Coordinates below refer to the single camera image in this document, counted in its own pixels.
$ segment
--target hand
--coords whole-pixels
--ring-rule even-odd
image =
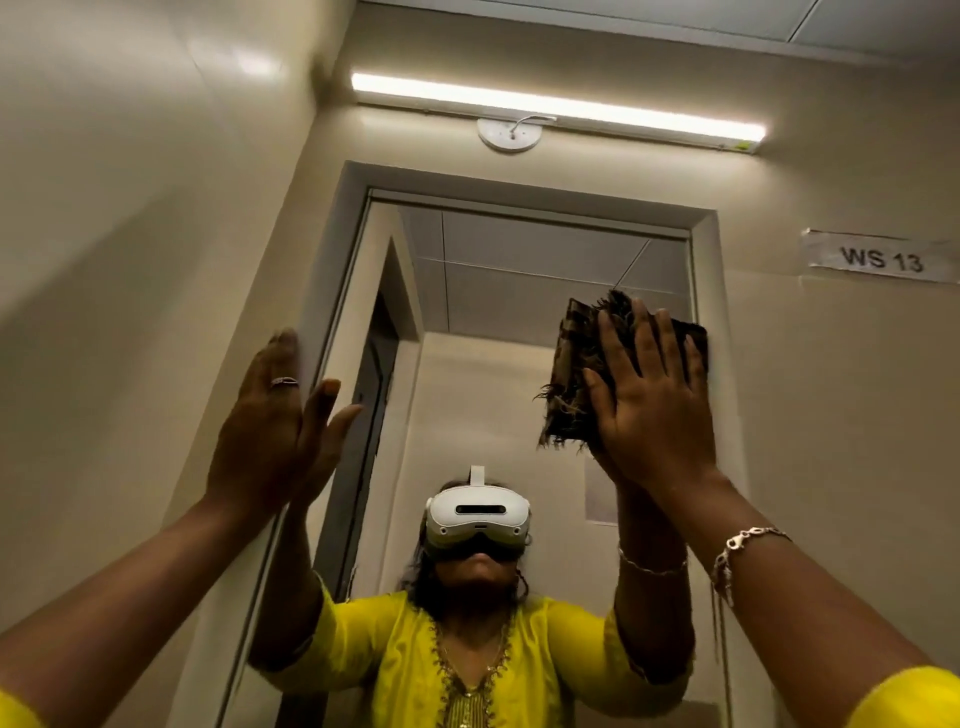
[[[599,317],[600,340],[615,386],[614,395],[593,371],[584,375],[600,438],[613,463],[654,497],[696,482],[716,469],[713,427],[704,363],[693,342],[686,348],[690,384],[670,315],[657,312],[660,347],[646,306],[634,300],[636,361],[641,377],[617,338],[608,314]]]
[[[302,411],[299,387],[271,387],[279,377],[297,376],[299,358],[297,334],[289,328],[253,358],[207,476],[205,499],[236,509],[259,527],[300,493],[320,492],[360,411],[345,407],[327,424],[340,392],[335,379],[321,382]]]

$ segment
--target bracelet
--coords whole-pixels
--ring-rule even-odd
[[[627,554],[623,552],[623,546],[621,546],[620,544],[616,545],[616,550],[617,552],[619,552],[620,558],[623,559],[625,564],[633,567],[637,571],[643,571],[643,573],[648,573],[651,576],[678,576],[684,573],[684,570],[686,569],[686,556],[684,556],[684,562],[680,564],[678,567],[676,567],[675,569],[667,569],[665,571],[654,571],[652,569],[646,569],[642,567],[636,561],[631,561],[630,558],[627,556]]]
[[[713,582],[713,588],[726,600],[730,607],[733,606],[733,571],[730,567],[731,557],[737,551],[742,551],[746,548],[747,542],[754,538],[754,536],[766,536],[767,534],[780,536],[787,541],[791,541],[789,536],[778,528],[774,528],[772,525],[763,528],[754,526],[753,528],[748,528],[746,531],[740,531],[736,536],[727,539],[727,545],[726,548],[723,549],[723,553],[713,561],[710,581]]]

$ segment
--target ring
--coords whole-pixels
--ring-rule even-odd
[[[274,387],[299,387],[300,383],[292,376],[278,376],[270,382],[270,388]]]

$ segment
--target white vr headset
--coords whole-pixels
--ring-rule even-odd
[[[493,551],[490,556],[498,560],[516,559],[527,546],[530,502],[509,488],[486,485],[483,466],[475,465],[469,485],[426,501],[424,521],[424,547],[435,558],[465,558],[482,550]]]

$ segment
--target light fixture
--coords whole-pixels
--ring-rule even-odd
[[[758,124],[597,104],[555,96],[439,84],[369,73],[354,73],[351,80],[359,101],[376,106],[512,122],[524,117],[548,117],[556,119],[556,125],[565,129],[748,153],[753,152],[766,135],[766,130]]]

